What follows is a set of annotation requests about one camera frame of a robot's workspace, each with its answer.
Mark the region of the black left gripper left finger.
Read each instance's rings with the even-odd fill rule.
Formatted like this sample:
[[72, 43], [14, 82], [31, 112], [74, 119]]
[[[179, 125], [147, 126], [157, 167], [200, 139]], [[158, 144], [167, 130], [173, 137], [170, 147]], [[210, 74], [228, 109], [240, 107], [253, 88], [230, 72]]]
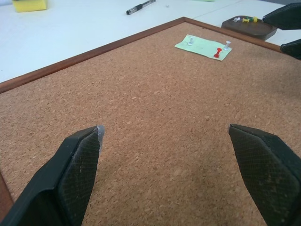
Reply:
[[94, 126], [66, 137], [31, 178], [0, 226], [81, 226], [104, 133], [104, 126]]

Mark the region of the cork board with wooden frame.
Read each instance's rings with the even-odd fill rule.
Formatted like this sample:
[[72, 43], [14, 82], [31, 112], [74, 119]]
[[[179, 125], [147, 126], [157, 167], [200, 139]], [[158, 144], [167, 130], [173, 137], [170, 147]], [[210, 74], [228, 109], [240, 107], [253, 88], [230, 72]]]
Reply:
[[[175, 48], [187, 34], [232, 51]], [[103, 125], [84, 226], [266, 226], [232, 123], [301, 157], [301, 61], [185, 22], [0, 94], [0, 171], [16, 200], [67, 136]]]

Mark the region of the dark brown wooden tray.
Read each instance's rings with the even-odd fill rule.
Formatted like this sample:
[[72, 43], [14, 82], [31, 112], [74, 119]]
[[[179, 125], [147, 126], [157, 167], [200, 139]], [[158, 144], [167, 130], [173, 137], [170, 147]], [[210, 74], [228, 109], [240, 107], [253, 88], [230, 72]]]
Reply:
[[[235, 23], [233, 21], [235, 17], [240, 17], [241, 20]], [[244, 34], [253, 38], [257, 38], [260, 40], [269, 39], [277, 31], [276, 27], [264, 23], [261, 19], [257, 18], [258, 19], [257, 23], [251, 22], [251, 18], [253, 16], [235, 16], [235, 17], [222, 22], [222, 28], [240, 34]], [[243, 18], [250, 19], [249, 23], [242, 23]]]

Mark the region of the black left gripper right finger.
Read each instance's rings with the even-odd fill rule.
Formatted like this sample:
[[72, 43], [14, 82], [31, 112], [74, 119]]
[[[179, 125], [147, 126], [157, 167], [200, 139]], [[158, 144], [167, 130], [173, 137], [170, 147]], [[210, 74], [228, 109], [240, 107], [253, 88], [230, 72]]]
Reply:
[[301, 158], [278, 136], [231, 124], [243, 182], [267, 226], [301, 226]]

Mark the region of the light green paper note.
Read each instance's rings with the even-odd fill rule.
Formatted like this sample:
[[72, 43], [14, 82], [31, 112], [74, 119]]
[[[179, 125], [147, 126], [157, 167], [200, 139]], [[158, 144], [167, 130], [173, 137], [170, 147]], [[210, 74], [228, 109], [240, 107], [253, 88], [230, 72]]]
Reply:
[[[187, 44], [190, 40], [190, 37], [194, 39], [192, 46], [189, 46]], [[223, 47], [225, 45], [226, 44], [222, 44], [216, 41], [207, 40], [207, 39], [203, 39], [197, 36], [187, 34], [182, 42], [175, 45], [175, 48], [182, 49], [191, 53], [199, 54], [211, 59], [223, 61], [225, 57], [232, 51], [232, 49], [230, 51], [223, 50]], [[214, 54], [216, 53], [217, 48], [222, 49], [220, 58], [214, 58]]]

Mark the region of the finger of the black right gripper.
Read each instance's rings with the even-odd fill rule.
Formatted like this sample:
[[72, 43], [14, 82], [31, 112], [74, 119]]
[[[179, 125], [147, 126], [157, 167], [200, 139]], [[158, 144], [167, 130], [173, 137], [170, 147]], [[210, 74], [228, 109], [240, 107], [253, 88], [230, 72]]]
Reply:
[[301, 60], [301, 39], [282, 44], [280, 50], [293, 58]]
[[265, 15], [262, 21], [281, 30], [301, 29], [301, 2], [278, 8]]

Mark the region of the black and silver pen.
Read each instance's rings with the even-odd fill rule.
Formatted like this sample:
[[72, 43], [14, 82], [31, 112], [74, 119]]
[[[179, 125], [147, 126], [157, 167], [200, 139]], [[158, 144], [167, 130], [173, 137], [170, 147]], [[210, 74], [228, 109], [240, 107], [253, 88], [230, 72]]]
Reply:
[[126, 14], [127, 14], [127, 15], [131, 15], [131, 14], [133, 14], [133, 13], [135, 13], [135, 12], [141, 10], [142, 8], [144, 8], [144, 7], [146, 7], [146, 6], [150, 5], [150, 4], [152, 4], [152, 3], [154, 3], [154, 2], [156, 2], [156, 0], [147, 0], [146, 2], [144, 2], [144, 3], [142, 3], [142, 4], [136, 5], [135, 7], [131, 8], [131, 9], [128, 9], [128, 10], [126, 11]]

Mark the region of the yellow and green sponge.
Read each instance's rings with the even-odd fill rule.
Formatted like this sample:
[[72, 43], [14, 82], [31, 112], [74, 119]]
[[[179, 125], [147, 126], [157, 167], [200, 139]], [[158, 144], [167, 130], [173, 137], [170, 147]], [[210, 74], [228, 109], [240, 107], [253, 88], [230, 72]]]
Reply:
[[46, 10], [48, 0], [12, 0], [16, 12], [33, 12]]

